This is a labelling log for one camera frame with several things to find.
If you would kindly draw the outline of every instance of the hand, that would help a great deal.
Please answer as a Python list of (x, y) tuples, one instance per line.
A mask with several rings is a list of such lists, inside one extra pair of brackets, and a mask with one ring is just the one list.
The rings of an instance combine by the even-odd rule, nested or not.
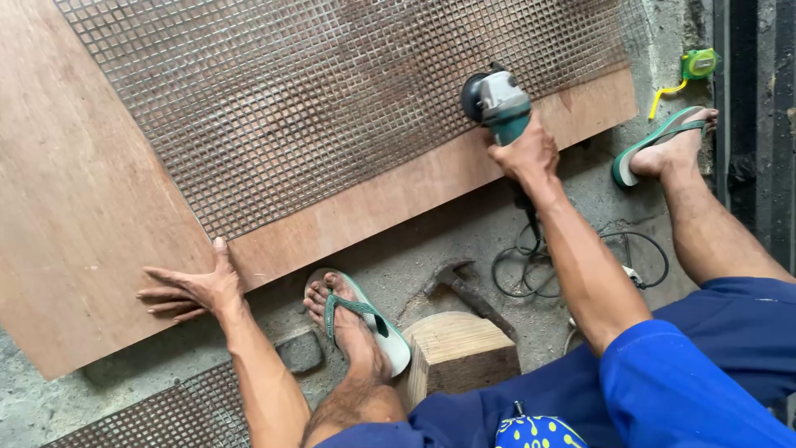
[(243, 285), (229, 262), (229, 248), (222, 237), (213, 242), (216, 251), (216, 270), (206, 274), (187, 274), (147, 266), (144, 272), (168, 286), (143, 289), (138, 299), (166, 301), (152, 305), (149, 313), (180, 312), (175, 323), (200, 316), (208, 311), (216, 317), (227, 311), (246, 306)]
[(489, 154), (507, 176), (521, 182), (555, 176), (559, 160), (556, 139), (544, 130), (536, 111), (521, 136), (506, 146), (490, 146)]

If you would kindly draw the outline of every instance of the flip-flop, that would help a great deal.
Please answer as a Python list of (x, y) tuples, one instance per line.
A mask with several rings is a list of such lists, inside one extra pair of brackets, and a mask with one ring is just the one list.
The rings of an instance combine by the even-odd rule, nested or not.
[(324, 324), (326, 326), (326, 335), (334, 342), (334, 307), (341, 306), (348, 308), (358, 314), (362, 320), (370, 328), (373, 334), (373, 339), (376, 344), (381, 348), (381, 351), (390, 359), (392, 364), (392, 377), (398, 376), (412, 357), (412, 351), (409, 349), (409, 344), (404, 337), (400, 334), (397, 328), (390, 324), (389, 320), (385, 319), (381, 313), (373, 306), (368, 300), (365, 293), (362, 292), (359, 285), (351, 279), (351, 277), (344, 273), (330, 268), (321, 268), (316, 270), (307, 279), (304, 291), (310, 287), (313, 281), (320, 281), (324, 285), (323, 277), (328, 273), (335, 273), (351, 288), (355, 299), (348, 301), (332, 293), (329, 289), (329, 296), (326, 298), (326, 311), (324, 312)]
[(649, 134), (644, 140), (634, 146), (627, 148), (622, 154), (617, 155), (612, 169), (616, 183), (621, 187), (632, 187), (638, 183), (638, 178), (630, 171), (630, 159), (633, 159), (633, 156), (642, 149), (667, 142), (680, 132), (690, 131), (691, 129), (701, 128), (704, 136), (705, 120), (694, 120), (683, 124), (689, 117), (702, 109), (704, 108), (701, 106), (693, 106), (673, 114), (655, 132)]

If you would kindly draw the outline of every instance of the tape measure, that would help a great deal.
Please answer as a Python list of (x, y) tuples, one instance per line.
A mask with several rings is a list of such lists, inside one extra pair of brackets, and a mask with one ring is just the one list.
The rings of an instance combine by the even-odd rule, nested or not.
[(719, 54), (713, 49), (693, 49), (684, 54), (681, 58), (683, 83), (677, 87), (662, 88), (655, 92), (655, 99), (652, 102), (652, 109), (650, 110), (650, 120), (655, 118), (657, 103), (661, 99), (661, 95), (681, 91), (688, 84), (689, 80), (701, 80), (709, 77), (716, 71), (716, 66), (718, 64)]

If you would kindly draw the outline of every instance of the concrete floor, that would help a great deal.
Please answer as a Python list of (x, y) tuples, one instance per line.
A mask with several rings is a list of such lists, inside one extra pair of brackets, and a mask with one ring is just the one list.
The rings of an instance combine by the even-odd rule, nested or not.
[[(629, 191), (621, 190), (611, 180), (610, 165), (614, 155), (639, 141), (670, 113), (687, 105), (710, 104), (706, 84), (693, 83), (677, 98), (665, 101), (653, 123), (646, 119), (654, 90), (679, 83), (679, 56), (683, 49), (709, 46), (705, 36), (712, 36), (711, 2), (644, 3), (654, 38), (649, 54), (642, 51), (633, 55), (641, 113), (588, 144), (565, 149), (561, 153), (560, 175), (570, 200), (596, 230), (641, 229), (656, 238), (674, 260), (660, 187), (643, 183)], [(702, 165), (704, 171), (710, 171), (709, 157)], [(304, 281), (311, 269), (329, 265), (351, 274), (386, 317), (405, 328), (420, 317), (437, 312), (466, 311), (450, 294), (431, 299), (416, 294), (444, 260), (471, 257), (477, 261), (477, 275), (471, 283), (522, 335), (518, 343), (522, 369), (528, 371), (553, 361), (560, 356), (567, 337), (568, 312), (562, 302), (541, 297), (504, 297), (491, 284), (492, 258), (513, 244), (524, 225), (522, 213), (510, 199), (502, 181), (491, 183), (249, 293), (252, 310), (273, 341), (311, 328), (300, 305)], [(620, 260), (626, 260), (624, 245), (614, 242), (611, 247)], [(630, 242), (630, 255), (644, 280), (652, 281), (661, 272), (660, 256), (643, 241)], [(518, 265), (509, 263), (502, 272), (510, 278), (512, 268)], [(694, 288), (675, 262), (666, 281), (644, 295), (657, 308)], [(345, 373), (340, 352), (320, 332), (318, 338), (326, 355), (325, 365), (299, 378), (313, 405)], [(45, 382), (8, 335), (0, 332), (0, 446), (40, 446), (228, 359), (218, 326), (212, 319), (202, 318)]]

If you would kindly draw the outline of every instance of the black cable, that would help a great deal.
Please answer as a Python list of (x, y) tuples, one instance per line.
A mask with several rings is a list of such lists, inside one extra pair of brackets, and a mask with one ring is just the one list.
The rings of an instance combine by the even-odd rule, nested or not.
[[(533, 248), (525, 247), (525, 246), (523, 246), (521, 244), (522, 236), (525, 234), (526, 231), (528, 231), (528, 229), (531, 229), (533, 231), (533, 237), (537, 240), (536, 244), (534, 245)], [(654, 281), (652, 283), (649, 283), (649, 284), (644, 283), (642, 281), (640, 282), (640, 281), (636, 281), (635, 279), (632, 279), (633, 283), (636, 285), (636, 288), (639, 288), (639, 289), (647, 289), (647, 288), (652, 288), (653, 286), (660, 285), (661, 282), (666, 279), (666, 276), (669, 275), (669, 258), (666, 256), (666, 252), (663, 250), (661, 245), (658, 244), (655, 240), (653, 240), (648, 235), (640, 234), (639, 232), (633, 232), (633, 231), (629, 231), (629, 230), (625, 230), (625, 231), (621, 231), (621, 232), (614, 232), (614, 233), (611, 233), (611, 234), (600, 235), (600, 237), (601, 238), (608, 238), (608, 237), (614, 237), (614, 236), (618, 236), (618, 235), (637, 235), (639, 237), (642, 237), (642, 238), (646, 239), (648, 242), (651, 242), (653, 244), (653, 246), (655, 246), (655, 249), (657, 249), (658, 252), (661, 253), (661, 256), (663, 257), (663, 275), (661, 275), (661, 278), (659, 278), (656, 281)], [(551, 298), (552, 299), (552, 298), (558, 297), (560, 295), (560, 293), (555, 294), (555, 295), (548, 295), (548, 294), (544, 294), (544, 293), (540, 292), (540, 289), (543, 288), (546, 284), (548, 284), (548, 282), (550, 282), (556, 276), (555, 269), (537, 287), (534, 288), (533, 286), (531, 286), (528, 283), (528, 278), (527, 278), (528, 272), (529, 272), (528, 271), (528, 267), (530, 267), (530, 265), (531, 265), (531, 260), (536, 258), (536, 257), (550, 258), (550, 256), (547, 255), (546, 253), (540, 253), (539, 252), (539, 247), (541, 246), (541, 243), (542, 243), (541, 232), (539, 230), (539, 226), (536, 223), (536, 219), (534, 217), (534, 219), (532, 219), (528, 224), (526, 224), (525, 227), (523, 227), (522, 230), (520, 230), (520, 233), (517, 234), (517, 237), (514, 240), (514, 246), (507, 247), (507, 248), (501, 250), (499, 253), (497, 253), (495, 258), (492, 260), (492, 283), (494, 283), (495, 287), (501, 293), (504, 293), (506, 296), (516, 297), (516, 298), (522, 298), (522, 297), (529, 297), (529, 296), (537, 295), (537, 296), (540, 296), (540, 297), (546, 297), (546, 298)], [(510, 291), (507, 291), (507, 290), (503, 289), (502, 286), (500, 286), (500, 283), (497, 280), (498, 279), (498, 264), (503, 259), (503, 257), (510, 251), (517, 251), (520, 255), (525, 257), (525, 261), (523, 262), (523, 265), (522, 265), (522, 283), (528, 289), (527, 293), (512, 293)]]

